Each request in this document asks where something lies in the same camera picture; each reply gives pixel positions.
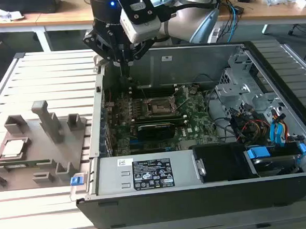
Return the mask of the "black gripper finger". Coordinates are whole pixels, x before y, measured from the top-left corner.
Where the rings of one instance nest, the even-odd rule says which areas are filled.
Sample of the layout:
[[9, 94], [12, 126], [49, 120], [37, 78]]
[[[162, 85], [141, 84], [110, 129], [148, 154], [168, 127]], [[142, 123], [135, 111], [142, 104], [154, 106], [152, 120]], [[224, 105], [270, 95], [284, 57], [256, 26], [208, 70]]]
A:
[[120, 76], [126, 77], [126, 62], [114, 31], [107, 28], [104, 36], [102, 36], [96, 30], [91, 30], [85, 35], [83, 42], [100, 57], [119, 67]]
[[141, 57], [145, 55], [145, 53], [154, 45], [154, 43], [155, 39], [148, 39], [137, 44], [129, 44], [124, 46], [126, 77], [128, 81], [132, 80], [130, 77], [130, 67], [133, 65], [133, 62], [141, 59]]

